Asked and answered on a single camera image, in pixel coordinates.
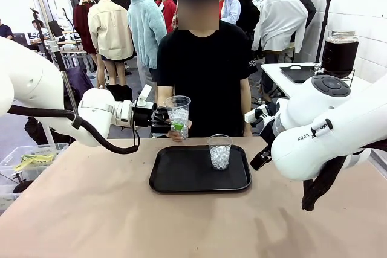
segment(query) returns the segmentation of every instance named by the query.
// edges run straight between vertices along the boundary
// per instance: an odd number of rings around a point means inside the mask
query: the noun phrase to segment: clear plastic cup
[[[186,96],[173,96],[164,104],[171,120],[171,130],[180,133],[183,139],[188,137],[188,112],[191,99]]]
[[[223,134],[212,135],[208,139],[212,167],[216,170],[225,170],[229,166],[231,137]]]

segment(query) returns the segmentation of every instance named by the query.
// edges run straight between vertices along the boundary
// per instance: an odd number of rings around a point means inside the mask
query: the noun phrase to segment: clear plastic bin
[[[18,198],[21,193],[13,193],[18,180],[12,179],[15,173],[14,167],[20,163],[22,155],[50,155],[56,157],[66,148],[68,143],[51,145],[22,146],[16,148],[0,162],[0,215]],[[34,181],[48,166],[25,167],[21,170],[21,179]]]

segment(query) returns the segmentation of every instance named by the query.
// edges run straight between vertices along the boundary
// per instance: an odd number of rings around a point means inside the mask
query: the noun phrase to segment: jar lid
[[[332,31],[332,36],[337,36],[337,37],[344,37],[344,36],[354,36],[355,31],[354,30],[333,30]]]

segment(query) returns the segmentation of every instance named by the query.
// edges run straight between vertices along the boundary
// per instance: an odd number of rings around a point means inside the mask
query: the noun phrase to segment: black tray
[[[149,185],[160,193],[241,191],[252,182],[246,154],[232,145],[229,167],[215,170],[208,146],[172,146],[159,151]]]
[[[281,66],[280,69],[290,80],[297,84],[302,84],[310,77],[314,76],[314,66]]]

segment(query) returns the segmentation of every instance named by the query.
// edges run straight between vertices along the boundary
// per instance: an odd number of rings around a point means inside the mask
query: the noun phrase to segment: jar of dark liquid
[[[355,31],[332,31],[325,41],[321,67],[326,75],[345,78],[351,74],[359,40]]]

